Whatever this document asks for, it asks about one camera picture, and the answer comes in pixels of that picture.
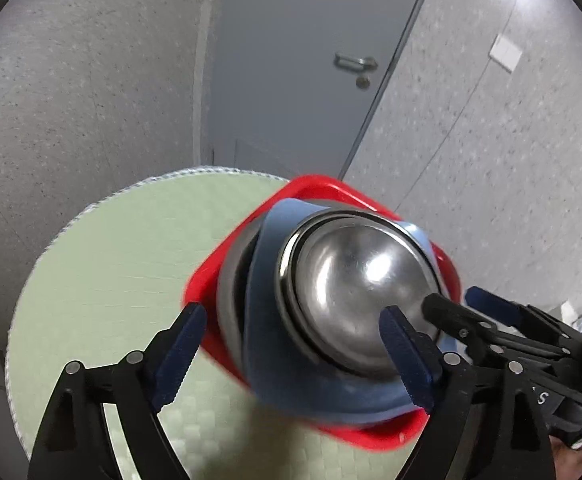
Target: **round table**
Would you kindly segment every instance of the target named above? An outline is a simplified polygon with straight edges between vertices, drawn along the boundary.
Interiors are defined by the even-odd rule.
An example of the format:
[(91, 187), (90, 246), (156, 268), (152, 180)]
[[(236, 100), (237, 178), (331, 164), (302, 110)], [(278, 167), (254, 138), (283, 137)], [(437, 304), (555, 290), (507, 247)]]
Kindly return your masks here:
[[(87, 207), (37, 261), (18, 300), (7, 390), (30, 455), (46, 403), (73, 359), (87, 367), (143, 349), (180, 312), (199, 264), (285, 180), (197, 168), (150, 178)], [(138, 479), (117, 411), (105, 407), (125, 479)], [(394, 479), (413, 443), (367, 452), (259, 405), (203, 351), (159, 415), (193, 480)]]

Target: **stainless steel bowl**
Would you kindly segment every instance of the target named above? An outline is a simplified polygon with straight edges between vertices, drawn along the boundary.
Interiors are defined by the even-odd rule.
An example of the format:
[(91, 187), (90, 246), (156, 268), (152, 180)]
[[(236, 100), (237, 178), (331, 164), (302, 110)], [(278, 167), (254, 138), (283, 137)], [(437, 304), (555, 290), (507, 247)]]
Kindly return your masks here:
[(288, 239), (279, 264), (282, 318), (314, 360), (368, 378), (394, 378), (378, 331), (379, 314), (390, 304), (416, 330), (437, 336), (421, 313), (427, 295), (444, 292), (437, 266), (406, 229), (383, 216), (315, 214)]

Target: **gray door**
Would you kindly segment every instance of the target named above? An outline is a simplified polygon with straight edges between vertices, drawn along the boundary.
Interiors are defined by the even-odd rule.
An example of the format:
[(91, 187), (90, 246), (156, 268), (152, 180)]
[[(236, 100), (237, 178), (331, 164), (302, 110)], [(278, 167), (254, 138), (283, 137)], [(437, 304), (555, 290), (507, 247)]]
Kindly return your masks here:
[[(418, 1), (222, 0), (208, 120), (214, 164), (338, 176)], [(335, 62), (336, 53), (372, 59), (364, 67)]]

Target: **red container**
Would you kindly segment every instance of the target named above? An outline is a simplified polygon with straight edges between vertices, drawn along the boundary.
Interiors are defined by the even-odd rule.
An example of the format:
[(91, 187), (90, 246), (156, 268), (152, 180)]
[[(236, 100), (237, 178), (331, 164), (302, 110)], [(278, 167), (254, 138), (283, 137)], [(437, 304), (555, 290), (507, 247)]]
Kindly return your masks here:
[[(208, 314), (206, 333), (202, 340), (202, 348), (229, 374), (239, 380), (248, 388), (248, 383), (234, 366), (229, 353), (224, 346), (220, 327), (217, 322), (215, 311), (215, 291), (217, 289), (217, 279), (220, 268), (226, 253), (242, 228), (263, 212), (271, 209), (273, 204), (284, 198), (298, 198), (300, 200), (322, 199), (337, 200), (360, 208), (369, 209), (380, 213), (383, 216), (394, 220), (401, 220), (393, 211), (385, 206), (364, 196), (359, 191), (340, 182), (334, 178), (323, 175), (306, 175), (290, 181), (280, 191), (271, 196), (266, 202), (260, 205), (235, 230), (219, 244), (215, 251), (202, 263), (188, 280), (184, 291), (183, 307), (190, 301), (202, 303)], [(446, 288), (453, 301), (460, 301), (460, 279), (458, 274), (444, 251), (433, 244), (436, 254), (437, 265), (439, 266), (442, 278), (446, 283)], [(323, 433), (327, 433), (340, 440), (344, 440), (353, 446), (362, 447), (369, 450), (383, 451), (391, 450), (403, 446), (413, 437), (417, 436), (428, 417), (424, 410), (415, 410), (405, 415), (392, 418), (375, 426), (366, 428), (346, 428), (346, 427), (316, 427)]]

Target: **textured wall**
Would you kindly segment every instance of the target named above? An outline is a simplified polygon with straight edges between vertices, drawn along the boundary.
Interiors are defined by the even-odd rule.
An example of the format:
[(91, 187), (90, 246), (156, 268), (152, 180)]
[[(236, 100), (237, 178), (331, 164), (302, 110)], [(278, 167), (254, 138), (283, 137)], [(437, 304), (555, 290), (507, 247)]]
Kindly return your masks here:
[[(523, 49), (509, 74), (498, 32)], [(426, 0), (346, 180), (426, 228), (465, 284), (582, 310), (582, 13)]]
[(11, 0), (0, 13), (0, 347), (86, 205), (189, 166), (202, 0)]

